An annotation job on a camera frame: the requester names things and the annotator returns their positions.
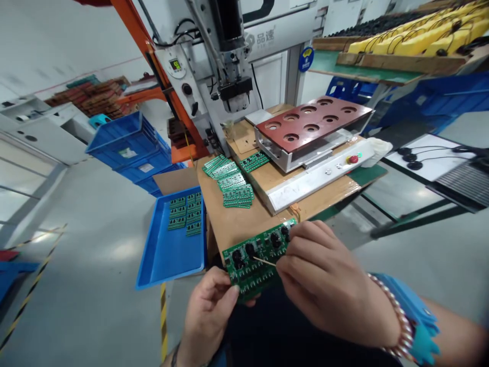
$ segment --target cardboard box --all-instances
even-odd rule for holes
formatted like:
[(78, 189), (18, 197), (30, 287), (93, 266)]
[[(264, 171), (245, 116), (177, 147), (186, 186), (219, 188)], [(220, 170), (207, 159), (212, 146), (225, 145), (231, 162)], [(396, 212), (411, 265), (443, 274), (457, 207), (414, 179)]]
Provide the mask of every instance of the cardboard box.
[[(291, 108), (292, 107), (289, 105), (281, 104), (268, 109), (268, 111), (273, 115), (278, 115)], [(239, 133), (235, 135), (234, 140), (228, 139), (228, 145), (233, 157), (242, 160), (256, 153), (258, 150), (250, 144), (255, 140), (255, 134), (251, 124), (245, 120), (238, 122), (237, 130)], [(243, 153), (239, 152), (235, 140), (240, 139), (248, 140), (248, 144), (250, 145), (248, 151)], [(344, 149), (344, 147), (339, 147), (335, 151), (340, 152), (342, 149)], [(223, 195), (217, 182), (207, 176), (202, 170), (204, 164), (212, 158), (213, 157), (210, 156), (196, 161), (196, 174), (221, 258), (222, 251), (279, 225), (293, 216), (296, 217), (293, 211), (289, 208), (277, 215), (272, 215), (265, 207), (262, 200), (265, 200), (266, 198), (266, 195), (264, 195), (265, 191), (282, 183), (284, 180), (299, 174), (303, 171), (303, 168), (298, 168), (285, 174), (272, 163), (263, 165), (252, 171), (247, 177), (248, 182), (253, 185), (255, 192), (257, 193), (257, 197), (253, 201), (251, 208), (225, 208), (223, 206)], [(361, 186), (355, 181), (348, 176), (343, 176), (299, 201), (297, 207), (300, 218), (296, 217), (296, 219), (301, 221), (307, 220), (360, 189)]]

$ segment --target label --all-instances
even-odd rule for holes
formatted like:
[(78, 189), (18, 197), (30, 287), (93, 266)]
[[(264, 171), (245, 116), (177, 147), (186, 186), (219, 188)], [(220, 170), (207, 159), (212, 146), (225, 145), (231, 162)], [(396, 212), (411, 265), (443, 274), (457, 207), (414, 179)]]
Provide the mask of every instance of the label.
[(426, 98), (426, 96), (421, 95), (421, 96), (419, 96), (419, 97), (418, 97), (418, 99), (416, 99), (416, 104), (417, 104), (418, 106), (421, 106), (423, 103), (425, 103), (425, 102), (426, 102), (426, 100), (427, 100), (427, 99), (428, 99), (428, 98)]
[(143, 171), (144, 173), (148, 173), (149, 171), (151, 171), (154, 167), (151, 166), (149, 163), (146, 163), (145, 165), (142, 165), (140, 167), (138, 167), (138, 169), (140, 171)]
[(299, 71), (306, 72), (312, 65), (314, 60), (314, 49), (312, 47), (306, 47), (299, 57)]
[(131, 148), (125, 148), (123, 150), (119, 150), (118, 153), (124, 158), (132, 158), (138, 155), (134, 150), (131, 150)]

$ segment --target stool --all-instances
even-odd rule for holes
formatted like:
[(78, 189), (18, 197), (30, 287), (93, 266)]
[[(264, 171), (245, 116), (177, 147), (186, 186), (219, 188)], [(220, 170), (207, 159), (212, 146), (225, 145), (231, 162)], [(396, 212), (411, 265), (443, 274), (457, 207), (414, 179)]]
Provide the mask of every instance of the stool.
[(90, 120), (88, 120), (88, 123), (95, 129), (97, 130), (99, 126), (105, 125), (106, 123), (112, 121), (108, 116), (104, 114), (99, 114), (95, 115), (93, 117), (90, 117)]

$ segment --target wooden stick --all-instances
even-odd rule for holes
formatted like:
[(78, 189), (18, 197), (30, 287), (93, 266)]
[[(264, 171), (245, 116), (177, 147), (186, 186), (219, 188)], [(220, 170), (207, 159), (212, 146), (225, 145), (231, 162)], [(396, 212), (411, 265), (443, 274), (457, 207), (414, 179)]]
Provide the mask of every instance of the wooden stick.
[(256, 256), (253, 256), (253, 259), (258, 260), (258, 261), (261, 261), (262, 263), (265, 263), (265, 264), (268, 264), (268, 265), (272, 265), (272, 266), (274, 266), (274, 267), (277, 267), (275, 264), (272, 264), (272, 263), (269, 263), (269, 262), (268, 262), (268, 261), (266, 261), (266, 260), (262, 260), (262, 259), (260, 259), (260, 258), (257, 258)]

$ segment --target yellow black caution tape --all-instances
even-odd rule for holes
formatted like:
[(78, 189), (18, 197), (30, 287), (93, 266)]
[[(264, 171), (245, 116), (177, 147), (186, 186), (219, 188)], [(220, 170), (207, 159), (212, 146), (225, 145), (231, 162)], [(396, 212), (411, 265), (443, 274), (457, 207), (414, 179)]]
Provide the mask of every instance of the yellow black caution tape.
[(37, 284), (39, 283), (39, 279), (41, 279), (42, 274), (44, 273), (44, 270), (46, 269), (46, 266), (47, 266), (48, 262), (51, 260), (52, 253), (55, 250), (55, 248), (58, 245), (58, 243), (60, 242), (61, 236), (64, 234), (64, 230), (65, 230), (65, 228), (66, 228), (67, 225), (68, 225), (68, 223), (66, 223), (63, 227), (61, 227), (61, 233), (59, 234), (58, 238), (56, 238), (55, 243), (51, 247), (51, 250), (49, 251), (46, 259), (42, 263), (42, 266), (39, 269), (39, 272), (37, 273), (37, 276), (36, 276), (36, 279), (34, 280), (34, 283), (32, 284), (31, 288), (29, 289), (29, 292), (27, 293), (27, 296), (25, 297), (24, 301), (22, 302), (22, 304), (20, 306), (20, 310), (17, 312), (17, 315), (15, 315), (15, 320), (12, 323), (12, 325), (10, 326), (9, 331), (7, 332), (7, 336), (4, 338), (2, 344), (0, 345), (0, 354), (3, 352), (3, 350), (5, 348), (5, 345), (7, 344), (7, 342), (10, 339), (10, 337), (12, 336), (12, 334), (13, 334), (13, 332), (15, 330), (15, 327), (17, 326), (17, 324), (19, 322), (19, 319), (20, 319), (20, 317), (22, 316), (22, 314), (23, 314), (23, 312), (25, 310), (25, 307), (27, 306), (27, 303), (31, 299), (32, 292), (34, 291), (34, 289), (36, 289)]
[(168, 354), (168, 331), (167, 331), (167, 285), (161, 285), (161, 362), (165, 361)]
[(37, 239), (39, 239), (39, 238), (41, 238), (41, 237), (43, 237), (43, 236), (45, 236), (45, 235), (47, 235), (47, 234), (49, 234), (49, 233), (56, 232), (56, 231), (57, 231), (58, 229), (60, 229), (60, 228), (61, 228), (61, 227), (56, 227), (56, 228), (54, 228), (54, 229), (50, 229), (49, 231), (46, 231), (46, 232), (44, 232), (44, 233), (42, 233), (42, 234), (40, 234), (40, 235), (38, 235), (38, 236), (32, 237), (30, 240), (27, 240), (27, 241), (24, 241), (24, 242), (22, 242), (22, 243), (19, 243), (18, 245), (15, 245), (15, 246), (13, 246), (13, 247), (11, 247), (11, 248), (7, 249), (7, 250), (9, 250), (9, 251), (15, 250), (16, 248), (22, 247), (23, 245), (27, 245), (28, 243), (30, 243), (30, 242), (32, 242), (32, 241), (35, 241), (35, 240), (37, 240)]

